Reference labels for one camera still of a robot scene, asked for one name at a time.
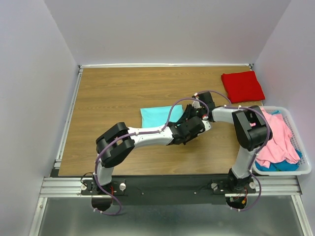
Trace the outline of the teal t shirt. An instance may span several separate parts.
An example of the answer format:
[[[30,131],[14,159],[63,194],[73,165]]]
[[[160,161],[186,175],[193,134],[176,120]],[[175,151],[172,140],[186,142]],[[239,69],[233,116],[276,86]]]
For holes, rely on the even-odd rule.
[[[142,128],[152,128],[165,125],[171,106],[141,108]],[[170,122],[177,122],[183,115],[182,105],[176,105],[171,113]]]

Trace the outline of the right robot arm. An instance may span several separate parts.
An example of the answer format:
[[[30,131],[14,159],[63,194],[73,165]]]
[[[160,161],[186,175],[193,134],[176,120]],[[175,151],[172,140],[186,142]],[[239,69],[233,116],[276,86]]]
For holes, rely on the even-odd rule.
[[[211,92],[195,93],[193,103],[175,123],[175,144],[186,144],[204,133],[212,122],[234,125],[240,145],[236,161],[228,172],[226,188],[233,193],[241,192],[252,182],[254,161],[273,134],[262,110],[258,106],[216,106]]]

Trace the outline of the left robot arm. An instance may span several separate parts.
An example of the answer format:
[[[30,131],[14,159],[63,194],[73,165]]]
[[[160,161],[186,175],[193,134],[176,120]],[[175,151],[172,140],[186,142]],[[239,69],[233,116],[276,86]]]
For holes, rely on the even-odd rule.
[[[98,194],[110,191],[114,167],[120,165],[134,149],[185,145],[210,129],[210,122],[198,116],[152,128],[127,127],[124,122],[115,124],[96,139],[93,190]]]

